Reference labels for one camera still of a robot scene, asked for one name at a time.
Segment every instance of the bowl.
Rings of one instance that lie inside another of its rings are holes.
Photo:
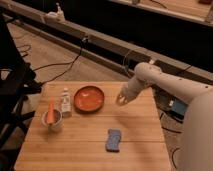
[[[74,106],[79,112],[93,113],[104,104],[103,91],[95,86],[86,86],[79,89],[74,96]]]

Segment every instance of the wooden tabletop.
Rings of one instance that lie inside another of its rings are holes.
[[[119,1],[129,3],[132,2],[132,0]],[[211,5],[199,3],[199,0],[141,0],[140,4],[159,8],[166,8],[169,11],[189,14],[204,19],[206,18],[211,7]]]
[[[51,82],[42,91],[35,117],[15,165],[15,171],[170,171],[170,161],[151,89],[124,107],[115,104],[121,82]],[[59,106],[68,87],[71,97],[83,86],[93,85],[105,94],[103,108],[94,114],[63,119],[63,130],[50,133],[41,114],[50,100]],[[119,153],[105,150],[108,129],[119,129]]]

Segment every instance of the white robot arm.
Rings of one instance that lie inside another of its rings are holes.
[[[135,75],[124,84],[118,105],[134,100],[145,88],[156,84],[188,104],[184,118],[179,171],[213,170],[213,87],[163,73],[149,63],[135,67]]]

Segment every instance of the chair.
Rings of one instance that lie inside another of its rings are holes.
[[[5,69],[9,70],[6,78],[0,75],[0,148],[15,128],[27,132],[23,122],[32,118],[34,112],[21,114],[23,102],[28,94],[41,92],[41,84],[34,80],[35,72],[17,50],[0,10],[0,70]]]

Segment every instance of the small bottle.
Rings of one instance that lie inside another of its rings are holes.
[[[71,116],[71,100],[68,88],[64,88],[61,94],[61,113],[63,117]]]
[[[56,3],[57,5],[57,14],[58,14],[58,20],[61,21],[61,22],[65,22],[65,17],[64,17],[64,12],[62,11],[59,3]]]

